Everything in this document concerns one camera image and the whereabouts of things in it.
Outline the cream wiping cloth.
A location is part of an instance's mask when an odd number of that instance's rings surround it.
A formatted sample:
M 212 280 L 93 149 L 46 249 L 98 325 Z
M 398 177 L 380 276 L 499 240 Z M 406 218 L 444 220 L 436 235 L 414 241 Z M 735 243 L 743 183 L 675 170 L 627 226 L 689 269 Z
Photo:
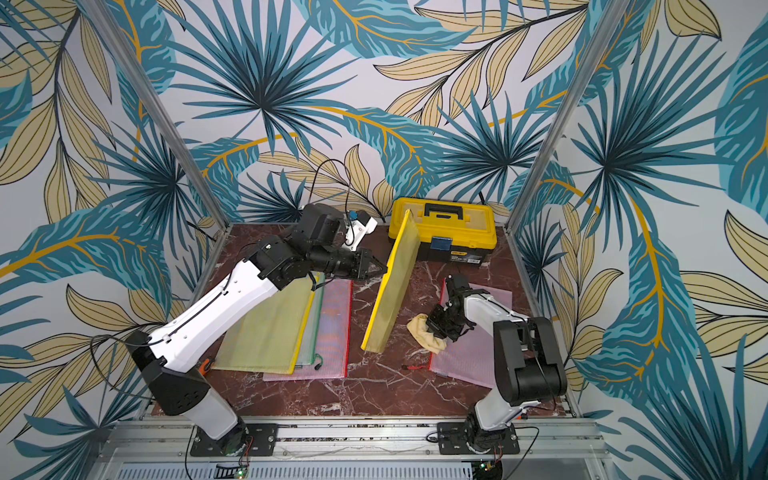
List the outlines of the cream wiping cloth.
M 419 314 L 407 323 L 406 328 L 423 349 L 433 354 L 440 354 L 446 349 L 447 343 L 428 330 L 427 320 L 426 314 Z

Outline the yellow mesh document bag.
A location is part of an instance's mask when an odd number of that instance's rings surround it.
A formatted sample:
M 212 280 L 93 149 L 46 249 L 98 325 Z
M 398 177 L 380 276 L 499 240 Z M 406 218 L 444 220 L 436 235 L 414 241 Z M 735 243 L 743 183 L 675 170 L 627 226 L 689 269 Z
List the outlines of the yellow mesh document bag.
M 385 350 L 402 308 L 420 245 L 417 223 L 412 211 L 407 209 L 363 337 L 361 348 L 364 351 L 382 353 Z

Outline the pink mesh document bag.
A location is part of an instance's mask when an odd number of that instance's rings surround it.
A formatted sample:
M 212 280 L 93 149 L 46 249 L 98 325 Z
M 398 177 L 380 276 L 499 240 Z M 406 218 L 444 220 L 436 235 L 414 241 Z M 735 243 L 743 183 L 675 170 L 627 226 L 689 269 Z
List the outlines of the pink mesh document bag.
M 488 294 L 475 294 L 464 301 L 465 315 L 475 322 L 476 326 L 456 342 L 444 339 L 447 347 L 440 354 L 431 356 L 429 370 L 442 377 L 491 388 L 495 383 L 493 323 L 511 318 L 510 307 L 503 303 L 511 298 L 511 294 L 504 292 L 502 299 L 498 300 L 494 297 L 496 293 L 494 289 L 486 289 L 471 283 L 469 285 L 473 289 L 488 291 Z M 445 304 L 446 301 L 444 281 L 441 300 L 438 304 Z

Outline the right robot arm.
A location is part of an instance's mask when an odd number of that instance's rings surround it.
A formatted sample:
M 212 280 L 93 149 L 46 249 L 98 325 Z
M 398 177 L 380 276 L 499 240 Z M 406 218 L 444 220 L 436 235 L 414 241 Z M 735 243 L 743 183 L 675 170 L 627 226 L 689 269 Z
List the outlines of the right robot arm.
M 435 372 L 489 389 L 464 421 L 438 425 L 443 453 L 517 452 L 512 421 L 567 391 L 552 321 L 513 311 L 464 276 L 444 281 L 425 330 L 445 345 L 432 355 Z

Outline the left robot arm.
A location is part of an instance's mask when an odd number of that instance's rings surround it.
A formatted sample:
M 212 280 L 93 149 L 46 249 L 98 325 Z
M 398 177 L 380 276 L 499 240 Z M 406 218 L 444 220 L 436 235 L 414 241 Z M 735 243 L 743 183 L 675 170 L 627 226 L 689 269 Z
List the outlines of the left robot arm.
M 168 416 L 183 416 L 225 453 L 246 440 L 246 425 L 197 365 L 207 349 L 246 313 L 296 280 L 367 280 L 386 266 L 361 247 L 376 219 L 306 205 L 297 224 L 250 245 L 230 273 L 172 321 L 151 333 L 132 332 L 124 344 L 152 397 Z

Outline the pink red-zip mesh bag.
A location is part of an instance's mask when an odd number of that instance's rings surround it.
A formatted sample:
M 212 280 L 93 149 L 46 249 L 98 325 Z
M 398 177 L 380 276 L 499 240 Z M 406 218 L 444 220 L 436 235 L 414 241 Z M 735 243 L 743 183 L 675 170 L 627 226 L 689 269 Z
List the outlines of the pink red-zip mesh bag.
M 315 356 L 309 365 L 297 365 L 292 374 L 265 373 L 266 382 L 343 379 L 348 373 L 352 282 L 337 280 L 325 288 Z

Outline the green-zip clear mesh bag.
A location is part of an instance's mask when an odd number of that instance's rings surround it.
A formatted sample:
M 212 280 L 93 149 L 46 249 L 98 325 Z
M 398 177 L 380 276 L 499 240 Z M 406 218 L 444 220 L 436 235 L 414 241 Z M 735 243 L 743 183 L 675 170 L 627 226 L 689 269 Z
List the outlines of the green-zip clear mesh bag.
M 324 291 L 320 287 L 312 291 L 312 303 L 305 325 L 299 354 L 296 361 L 297 367 L 309 366 L 314 362 L 317 333 L 321 316 Z

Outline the yellow-green mesh document bag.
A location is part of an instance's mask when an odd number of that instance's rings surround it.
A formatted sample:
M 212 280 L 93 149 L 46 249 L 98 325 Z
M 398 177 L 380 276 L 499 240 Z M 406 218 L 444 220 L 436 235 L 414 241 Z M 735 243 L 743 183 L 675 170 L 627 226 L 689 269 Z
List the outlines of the yellow-green mesh document bag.
M 315 300 L 312 281 L 293 281 L 230 328 L 212 368 L 220 371 L 294 372 Z

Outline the yellow black toolbox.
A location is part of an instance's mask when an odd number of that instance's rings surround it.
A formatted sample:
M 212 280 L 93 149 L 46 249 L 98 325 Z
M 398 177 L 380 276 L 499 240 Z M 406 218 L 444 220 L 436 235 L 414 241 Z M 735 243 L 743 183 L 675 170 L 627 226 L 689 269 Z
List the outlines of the yellow black toolbox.
M 399 198 L 393 206 L 390 239 L 398 237 L 407 211 L 418 230 L 418 261 L 479 266 L 497 246 L 495 216 L 487 205 Z

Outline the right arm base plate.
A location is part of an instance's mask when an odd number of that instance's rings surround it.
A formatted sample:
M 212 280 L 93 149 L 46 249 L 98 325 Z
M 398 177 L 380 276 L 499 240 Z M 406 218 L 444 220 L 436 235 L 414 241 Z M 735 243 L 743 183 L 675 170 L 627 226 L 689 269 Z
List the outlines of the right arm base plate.
M 437 445 L 441 455 L 518 454 L 520 446 L 512 427 L 487 431 L 468 422 L 437 424 Z

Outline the orange handled screwdriver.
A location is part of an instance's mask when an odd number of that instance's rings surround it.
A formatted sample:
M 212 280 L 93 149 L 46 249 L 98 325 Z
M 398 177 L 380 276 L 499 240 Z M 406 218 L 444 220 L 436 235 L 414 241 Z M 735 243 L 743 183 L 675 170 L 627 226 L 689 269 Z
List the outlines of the orange handled screwdriver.
M 199 371 L 202 375 L 207 375 L 212 369 L 213 361 L 211 359 L 205 359 L 202 361 Z

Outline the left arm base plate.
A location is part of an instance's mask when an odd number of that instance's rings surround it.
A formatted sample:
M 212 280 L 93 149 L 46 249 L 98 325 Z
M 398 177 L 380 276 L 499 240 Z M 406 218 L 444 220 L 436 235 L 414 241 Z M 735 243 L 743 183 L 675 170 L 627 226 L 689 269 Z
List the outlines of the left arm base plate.
M 239 424 L 232 432 L 214 440 L 196 427 L 189 453 L 192 457 L 270 457 L 277 433 L 277 424 L 248 423 Z

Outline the aluminium front rail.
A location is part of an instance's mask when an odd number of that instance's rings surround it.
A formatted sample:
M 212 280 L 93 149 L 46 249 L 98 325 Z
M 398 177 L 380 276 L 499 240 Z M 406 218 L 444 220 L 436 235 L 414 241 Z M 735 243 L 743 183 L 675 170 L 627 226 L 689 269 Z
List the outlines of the aluminium front rail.
M 500 447 L 462 446 L 449 417 L 249 417 L 249 452 L 217 456 L 189 423 L 118 426 L 91 479 L 616 479 L 595 421 L 532 417 Z

